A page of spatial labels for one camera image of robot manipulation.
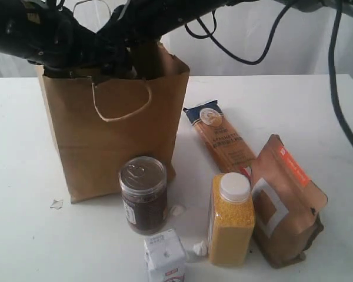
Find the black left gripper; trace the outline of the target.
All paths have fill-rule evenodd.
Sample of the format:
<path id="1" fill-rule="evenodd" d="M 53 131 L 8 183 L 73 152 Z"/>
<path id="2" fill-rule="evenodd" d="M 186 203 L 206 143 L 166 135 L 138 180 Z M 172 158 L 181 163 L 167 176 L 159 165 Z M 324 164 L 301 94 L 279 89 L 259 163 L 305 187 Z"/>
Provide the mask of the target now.
<path id="1" fill-rule="evenodd" d="M 122 39 L 82 26 L 63 1 L 0 1 L 0 53 L 53 72 L 98 68 L 126 77 L 134 70 Z"/>

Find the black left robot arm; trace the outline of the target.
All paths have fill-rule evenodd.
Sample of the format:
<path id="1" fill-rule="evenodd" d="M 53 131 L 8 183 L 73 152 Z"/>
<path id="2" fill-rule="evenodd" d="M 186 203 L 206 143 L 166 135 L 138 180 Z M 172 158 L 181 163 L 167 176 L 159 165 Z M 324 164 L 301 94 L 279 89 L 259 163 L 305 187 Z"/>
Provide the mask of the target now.
<path id="1" fill-rule="evenodd" d="M 159 39 L 236 1 L 127 1 L 97 32 L 63 1 L 0 1 L 0 53 L 56 72 L 101 67 L 129 71 L 130 47 Z"/>

